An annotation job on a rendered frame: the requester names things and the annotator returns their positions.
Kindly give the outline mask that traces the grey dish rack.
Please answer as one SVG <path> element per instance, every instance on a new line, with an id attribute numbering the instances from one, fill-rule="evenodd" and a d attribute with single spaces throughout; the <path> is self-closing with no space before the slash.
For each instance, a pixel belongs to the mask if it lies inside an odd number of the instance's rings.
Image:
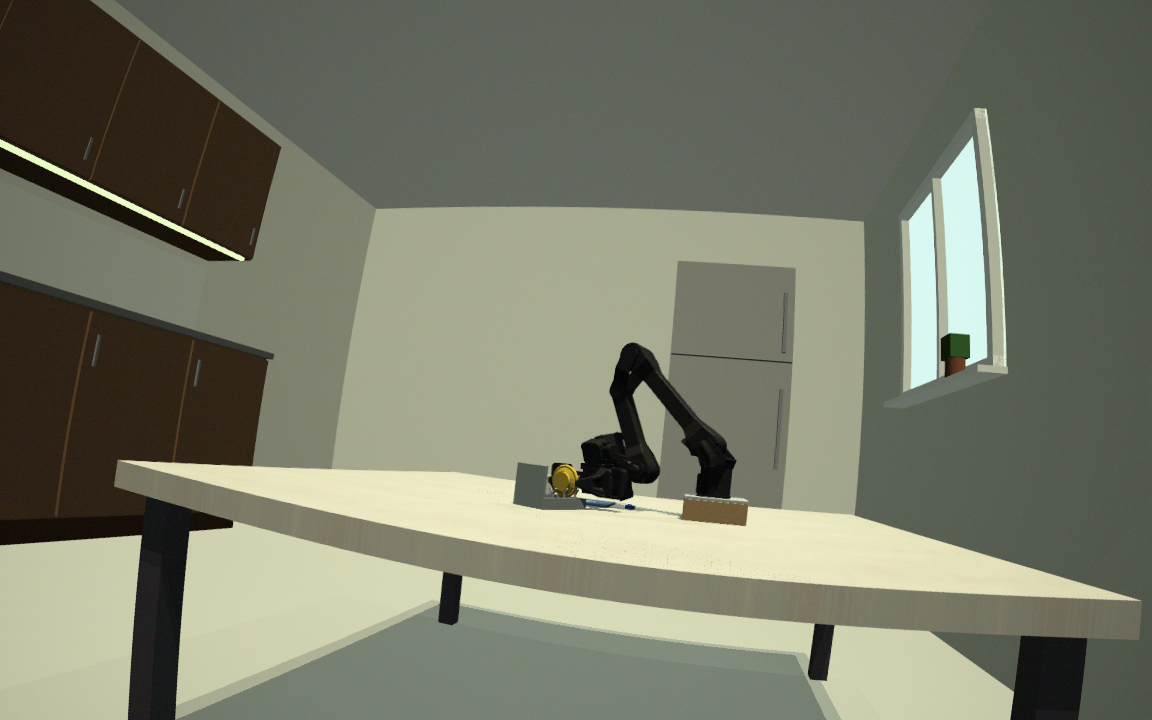
<path id="1" fill-rule="evenodd" d="M 550 487 L 550 495 L 545 493 L 547 488 L 548 467 L 526 464 L 518 462 L 515 497 L 513 503 L 531 507 L 541 510 L 585 510 L 588 498 L 577 498 L 579 488 L 573 497 L 564 498 L 568 488 L 564 488 L 563 498 L 554 495 L 556 488 Z"/>

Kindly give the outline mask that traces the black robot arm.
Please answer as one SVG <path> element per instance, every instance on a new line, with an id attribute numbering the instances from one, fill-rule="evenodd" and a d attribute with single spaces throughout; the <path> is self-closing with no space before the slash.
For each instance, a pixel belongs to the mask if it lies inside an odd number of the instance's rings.
<path id="1" fill-rule="evenodd" d="M 634 401 L 634 392 L 643 381 L 654 392 L 660 404 L 664 404 L 679 420 L 685 435 L 681 439 L 681 444 L 689 447 L 692 456 L 698 457 L 702 473 L 698 473 L 696 497 L 732 498 L 732 469 L 737 461 L 732 456 L 732 452 L 727 450 L 723 437 L 694 414 L 684 397 L 681 397 L 660 373 L 654 354 L 637 343 L 628 343 L 622 348 L 609 389 L 622 433 L 598 435 L 588 442 L 582 442 L 582 457 L 585 462 L 581 462 L 581 469 L 582 467 L 626 469 L 628 471 L 626 498 L 634 497 L 632 482 L 652 484 L 658 479 L 659 462 L 646 445 Z"/>

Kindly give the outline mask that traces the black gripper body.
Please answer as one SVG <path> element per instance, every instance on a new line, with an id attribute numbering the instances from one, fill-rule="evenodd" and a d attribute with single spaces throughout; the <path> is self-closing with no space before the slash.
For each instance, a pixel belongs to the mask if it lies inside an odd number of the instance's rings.
<path id="1" fill-rule="evenodd" d="M 552 477 L 554 471 L 556 471 L 558 467 L 561 464 L 566 464 L 566 462 L 553 462 L 552 468 L 550 468 L 550 477 Z M 573 468 L 571 464 L 566 464 L 566 465 L 570 465 Z M 579 479 L 594 477 L 596 471 L 599 471 L 599 469 L 600 469 L 599 467 L 598 468 L 582 467 L 582 471 L 576 471 L 576 473 L 579 475 Z M 628 495 L 628 471 L 626 471 L 626 469 L 616 469 L 616 468 L 611 468 L 611 470 L 612 470 L 612 480 L 611 480 L 609 498 L 616 498 L 616 500 L 623 500 L 623 498 Z"/>

